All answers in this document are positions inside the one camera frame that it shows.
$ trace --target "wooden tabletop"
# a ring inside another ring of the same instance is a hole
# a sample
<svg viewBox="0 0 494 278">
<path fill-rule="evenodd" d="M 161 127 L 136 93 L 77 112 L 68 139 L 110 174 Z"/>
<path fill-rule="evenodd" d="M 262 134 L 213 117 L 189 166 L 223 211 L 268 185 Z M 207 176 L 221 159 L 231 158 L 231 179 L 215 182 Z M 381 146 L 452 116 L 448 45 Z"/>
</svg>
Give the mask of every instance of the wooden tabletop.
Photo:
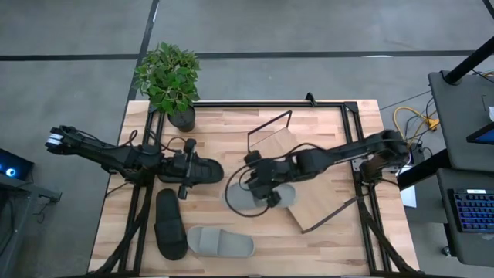
<svg viewBox="0 0 494 278">
<path fill-rule="evenodd" d="M 364 135 L 368 136 L 382 131 L 384 127 L 377 101 L 355 101 L 359 106 Z M 148 104 L 147 101 L 129 102 L 120 143 L 127 141 L 132 130 L 139 132 L 134 141 L 135 144 L 142 141 Z M 198 142 L 196 151 L 199 156 L 215 159 L 225 169 L 225 178 L 222 181 L 213 185 L 196 185 L 189 190 L 187 200 L 180 200 L 185 228 L 208 225 L 250 235 L 255 242 L 255 253 L 248 259 L 221 259 L 202 257 L 188 250 L 186 257 L 178 261 L 165 259 L 158 251 L 153 229 L 154 201 L 161 189 L 177 190 L 178 185 L 163 184 L 156 179 L 140 269 L 141 275 L 337 276 L 368 274 L 356 204 L 346 208 L 318 229 L 302 235 L 300 226 L 287 208 L 273 208 L 261 217 L 246 219 L 231 212 L 220 202 L 227 178 L 233 171 L 245 164 L 243 158 L 247 153 L 247 132 L 288 109 L 293 111 L 289 132 L 294 134 L 298 142 L 310 142 L 322 147 L 336 147 L 346 143 L 341 112 L 337 108 L 196 108 L 196 128 L 186 134 L 180 133 L 168 122 L 165 123 L 162 137 L 164 143 L 177 135 L 194 138 Z M 350 117 L 353 138 L 357 138 L 352 120 Z M 251 137 L 251 144 L 269 137 L 285 125 L 286 122 L 283 120 L 269 125 Z M 174 141 L 171 147 L 181 148 L 182 144 L 180 141 Z M 329 167 L 322 176 L 329 181 L 332 190 L 342 202 L 355 196 L 354 181 L 348 163 Z M 385 177 L 395 180 L 393 175 L 385 175 Z M 113 176 L 110 179 L 108 190 L 123 183 L 124 180 L 121 177 Z M 381 183 L 376 187 L 376 192 L 386 236 L 407 263 L 418 269 L 398 188 L 395 185 Z M 115 191 L 105 200 L 89 270 L 100 267 L 122 239 L 131 193 L 132 186 L 128 185 Z M 135 236 L 130 246 L 127 268 L 133 265 L 136 241 Z M 378 269 L 381 269 L 380 253 L 374 236 L 373 247 Z"/>
</svg>

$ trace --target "table leg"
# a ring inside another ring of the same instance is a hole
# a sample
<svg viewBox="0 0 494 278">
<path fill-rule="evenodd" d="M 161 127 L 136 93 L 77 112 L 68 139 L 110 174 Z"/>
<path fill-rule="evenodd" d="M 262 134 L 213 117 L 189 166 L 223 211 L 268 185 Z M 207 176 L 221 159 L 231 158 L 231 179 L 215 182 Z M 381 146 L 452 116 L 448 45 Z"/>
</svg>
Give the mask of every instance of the table leg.
<svg viewBox="0 0 494 278">
<path fill-rule="evenodd" d="M 451 163 L 449 162 L 448 151 L 444 149 L 437 154 L 432 155 L 426 161 L 415 165 L 412 169 L 398 175 L 400 190 L 409 188 L 410 186 L 417 184 L 419 181 L 435 175 L 435 172 L 439 168 L 450 167 Z"/>
</svg>

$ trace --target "blue keyboard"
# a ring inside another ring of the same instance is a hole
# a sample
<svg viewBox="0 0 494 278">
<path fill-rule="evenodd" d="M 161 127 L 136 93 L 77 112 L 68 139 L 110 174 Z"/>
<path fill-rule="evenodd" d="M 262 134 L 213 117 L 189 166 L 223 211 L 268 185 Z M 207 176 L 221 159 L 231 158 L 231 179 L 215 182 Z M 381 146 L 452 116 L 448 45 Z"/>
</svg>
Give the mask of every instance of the blue keyboard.
<svg viewBox="0 0 494 278">
<path fill-rule="evenodd" d="M 494 191 L 459 189 L 453 191 L 460 232 L 494 233 Z"/>
</svg>

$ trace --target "gray floor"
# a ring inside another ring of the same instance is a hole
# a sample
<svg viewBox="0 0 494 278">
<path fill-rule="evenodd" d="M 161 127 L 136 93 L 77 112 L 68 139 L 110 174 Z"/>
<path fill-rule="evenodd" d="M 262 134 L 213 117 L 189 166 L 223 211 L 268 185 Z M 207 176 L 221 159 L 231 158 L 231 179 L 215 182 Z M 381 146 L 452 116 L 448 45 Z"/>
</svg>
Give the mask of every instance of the gray floor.
<svg viewBox="0 0 494 278">
<path fill-rule="evenodd" d="M 0 56 L 137 53 L 151 0 L 1 0 Z M 162 0 L 150 48 L 162 40 L 196 52 L 384 51 L 475 49 L 494 21 L 480 0 Z M 428 90 L 427 74 L 465 57 L 226 59 L 201 61 L 202 99 L 378 99 L 380 107 Z M 0 147 L 36 163 L 41 185 L 63 192 L 33 216 L 17 277 L 86 271 L 108 175 L 81 158 L 49 154 L 50 127 L 68 124 L 117 142 L 135 61 L 0 62 Z M 494 68 L 488 59 L 478 70 Z M 394 108 L 422 111 L 431 94 L 381 111 L 394 128 Z M 398 115 L 398 123 L 411 116 Z M 415 130 L 415 122 L 409 132 Z M 444 147 L 441 129 L 423 141 Z M 445 258 L 441 225 L 410 217 L 426 273 L 486 277 L 489 268 Z"/>
</svg>

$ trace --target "black desk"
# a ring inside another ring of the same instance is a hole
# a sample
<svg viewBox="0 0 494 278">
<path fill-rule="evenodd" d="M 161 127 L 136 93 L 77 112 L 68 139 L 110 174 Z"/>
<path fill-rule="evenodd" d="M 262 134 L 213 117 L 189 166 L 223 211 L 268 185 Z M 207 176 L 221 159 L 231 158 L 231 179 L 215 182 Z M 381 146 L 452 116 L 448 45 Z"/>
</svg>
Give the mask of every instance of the black desk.
<svg viewBox="0 0 494 278">
<path fill-rule="evenodd" d="M 453 86 L 442 74 L 429 73 L 428 78 L 446 149 L 400 175 L 401 189 L 434 175 L 439 168 L 494 172 L 494 146 L 466 141 L 467 136 L 491 123 L 488 107 L 494 106 L 494 83 L 467 75 Z"/>
<path fill-rule="evenodd" d="M 473 171 L 458 171 L 439 169 L 437 172 L 442 201 L 445 206 L 448 224 L 445 225 L 449 248 L 453 256 L 464 264 L 476 266 L 494 266 L 492 251 L 494 250 L 494 233 L 481 234 L 458 232 L 456 217 L 448 196 L 448 190 L 464 189 L 494 189 L 494 174 Z"/>
</svg>

